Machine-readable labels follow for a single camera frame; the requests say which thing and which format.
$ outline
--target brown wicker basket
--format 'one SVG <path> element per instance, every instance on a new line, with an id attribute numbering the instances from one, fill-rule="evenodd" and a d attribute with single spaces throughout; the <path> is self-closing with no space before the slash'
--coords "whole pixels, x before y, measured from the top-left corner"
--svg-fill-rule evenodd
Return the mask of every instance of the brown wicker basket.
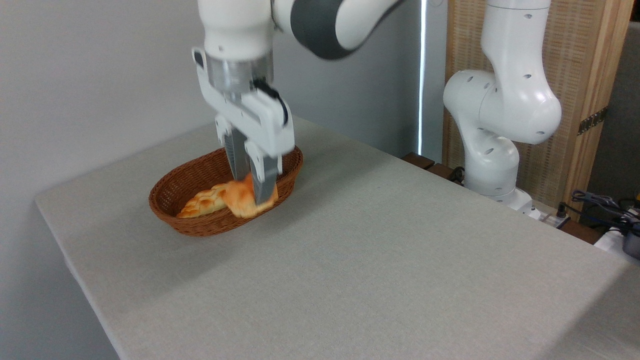
<path id="1" fill-rule="evenodd" d="M 282 158 L 282 175 L 276 181 L 280 205 L 293 191 L 302 167 L 302 152 L 295 149 Z M 151 190 L 149 206 L 160 220 L 177 232 L 189 236 L 211 236 L 235 229 L 252 219 L 237 218 L 228 208 L 196 218 L 177 218 L 177 213 L 199 191 L 233 179 L 224 148 L 191 160 L 166 174 Z"/>

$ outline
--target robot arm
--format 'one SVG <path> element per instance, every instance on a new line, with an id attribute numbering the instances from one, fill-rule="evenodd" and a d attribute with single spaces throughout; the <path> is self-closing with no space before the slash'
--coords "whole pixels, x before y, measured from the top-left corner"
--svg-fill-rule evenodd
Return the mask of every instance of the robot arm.
<path id="1" fill-rule="evenodd" d="M 282 31 L 320 58 L 356 51 L 402 0 L 275 0 L 273 19 Z"/>
<path id="2" fill-rule="evenodd" d="M 204 49 L 193 49 L 200 89 L 236 179 L 253 176 L 256 203 L 270 198 L 293 123 L 273 80 L 276 27 L 325 59 L 356 51 L 401 0 L 198 0 Z"/>
<path id="3" fill-rule="evenodd" d="M 465 148 L 465 186 L 530 214 L 516 188 L 519 155 L 511 140 L 538 144 L 561 120 L 545 77 L 542 45 L 551 0 L 487 0 L 481 45 L 495 73 L 463 70 L 444 91 Z"/>

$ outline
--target cable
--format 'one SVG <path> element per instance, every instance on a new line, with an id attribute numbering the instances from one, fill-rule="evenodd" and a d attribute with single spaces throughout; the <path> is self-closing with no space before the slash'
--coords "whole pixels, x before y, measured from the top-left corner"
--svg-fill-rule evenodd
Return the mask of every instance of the cable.
<path id="1" fill-rule="evenodd" d="M 596 217 L 593 217 L 593 216 L 591 216 L 591 215 L 589 215 L 589 214 L 587 214 L 587 213 L 585 213 L 583 211 L 580 211 L 580 210 L 578 210 L 576 208 L 573 208 L 573 207 L 569 206 L 569 204 L 567 204 L 565 202 L 561 202 L 560 206 L 564 206 L 567 209 L 573 211 L 574 213 L 580 214 L 581 216 L 584 216 L 584 217 L 588 218 L 591 221 L 599 222 L 601 224 L 608 225 L 609 227 L 616 227 L 616 228 L 618 228 L 618 229 L 620 229 L 622 231 L 631 232 L 636 236 L 640 236 L 640 231 L 638 231 L 638 229 L 634 228 L 633 225 L 631 225 L 631 226 L 627 225 L 627 224 L 629 224 L 629 222 L 626 221 L 626 220 L 621 220 L 620 222 L 613 222 L 613 221 L 608 221 L 608 220 L 604 220 L 604 219 L 601 219 L 601 218 L 596 218 Z"/>
<path id="2" fill-rule="evenodd" d="M 588 204 L 598 206 L 600 209 L 613 215 L 622 216 L 622 214 L 626 214 L 630 217 L 634 217 L 640 220 L 640 217 L 638 217 L 637 215 L 622 209 L 621 206 L 616 203 L 610 196 L 596 195 L 590 192 L 583 192 L 582 190 L 575 190 L 571 194 L 571 200 L 573 202 L 586 202 Z"/>
<path id="3" fill-rule="evenodd" d="M 284 100 L 282 100 L 282 97 L 280 97 L 280 93 L 277 92 L 276 89 L 269 86 L 269 84 L 267 84 L 264 79 L 253 80 L 253 85 L 256 89 L 262 90 L 270 98 L 280 101 L 280 105 L 282 105 L 282 111 L 284 112 L 284 123 L 282 125 L 287 125 L 287 123 L 289 122 L 289 112 L 287 111 L 287 105 L 284 103 Z"/>

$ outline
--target bread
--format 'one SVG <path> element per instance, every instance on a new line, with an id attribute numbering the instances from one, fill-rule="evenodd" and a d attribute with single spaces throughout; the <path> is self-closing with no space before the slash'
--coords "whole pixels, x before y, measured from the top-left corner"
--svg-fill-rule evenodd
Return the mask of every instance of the bread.
<path id="1" fill-rule="evenodd" d="M 225 205 L 224 201 L 220 198 L 220 192 L 226 187 L 227 184 L 218 184 L 210 190 L 203 190 L 197 193 L 191 200 L 187 201 L 182 211 L 176 215 L 176 217 L 195 218 L 224 209 L 227 205 Z"/>
<path id="2" fill-rule="evenodd" d="M 229 181 L 227 187 L 220 191 L 220 197 L 235 216 L 252 218 L 273 207 L 278 200 L 278 188 L 274 186 L 271 197 L 262 204 L 256 205 L 253 177 L 248 174 L 242 181 Z"/>
<path id="3" fill-rule="evenodd" d="M 274 187 L 269 200 L 256 205 L 253 177 L 249 173 L 242 181 L 231 180 L 226 184 L 218 184 L 210 190 L 197 193 L 187 201 L 176 217 L 195 218 L 228 207 L 239 218 L 252 218 L 273 207 L 276 200 L 278 200 L 277 186 Z"/>

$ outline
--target white wall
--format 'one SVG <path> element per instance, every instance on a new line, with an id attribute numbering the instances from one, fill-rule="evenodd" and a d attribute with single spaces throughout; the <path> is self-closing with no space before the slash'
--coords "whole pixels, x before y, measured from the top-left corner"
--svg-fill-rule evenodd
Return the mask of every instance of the white wall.
<path id="1" fill-rule="evenodd" d="M 279 38 L 276 85 L 294 111 L 395 155 L 413 150 L 418 3 L 344 63 Z M 196 1 L 0 10 L 0 359 L 114 359 L 33 198 L 211 121 L 191 62 Z"/>

